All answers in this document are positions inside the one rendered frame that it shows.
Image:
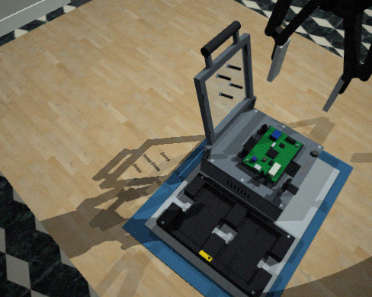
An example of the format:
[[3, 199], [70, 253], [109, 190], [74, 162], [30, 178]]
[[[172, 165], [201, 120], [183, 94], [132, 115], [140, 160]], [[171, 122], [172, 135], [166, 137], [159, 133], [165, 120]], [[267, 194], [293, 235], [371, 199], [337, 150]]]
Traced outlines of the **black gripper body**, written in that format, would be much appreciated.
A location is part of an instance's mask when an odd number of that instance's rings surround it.
[[[372, 6], [372, 0], [356, 0], [356, 14]], [[330, 11], [336, 16], [343, 18], [342, 0], [324, 0], [319, 9]]]

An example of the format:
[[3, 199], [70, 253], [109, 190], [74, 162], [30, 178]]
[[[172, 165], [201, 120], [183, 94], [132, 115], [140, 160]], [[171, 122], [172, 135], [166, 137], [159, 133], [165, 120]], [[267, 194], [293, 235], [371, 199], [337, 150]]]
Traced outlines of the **green circuit board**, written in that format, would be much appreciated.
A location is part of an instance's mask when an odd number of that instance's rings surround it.
[[242, 162], [276, 182], [301, 145], [271, 126]]

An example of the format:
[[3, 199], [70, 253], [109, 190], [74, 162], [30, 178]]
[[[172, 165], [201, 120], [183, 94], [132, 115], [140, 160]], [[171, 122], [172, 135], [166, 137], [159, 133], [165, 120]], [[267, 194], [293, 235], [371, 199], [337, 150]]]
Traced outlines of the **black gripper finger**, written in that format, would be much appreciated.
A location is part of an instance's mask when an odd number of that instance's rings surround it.
[[356, 14], [356, 0], [342, 0], [344, 41], [344, 69], [322, 110], [328, 112], [338, 94], [343, 94], [353, 78], [367, 81], [372, 75], [372, 42], [364, 64], [360, 64], [361, 31], [364, 11]]
[[267, 81], [272, 82], [280, 73], [290, 35], [314, 12], [324, 0], [309, 0], [295, 18], [283, 29], [281, 24], [293, 0], [277, 0], [274, 10], [265, 28], [265, 35], [274, 39], [275, 45], [271, 55], [271, 67]]

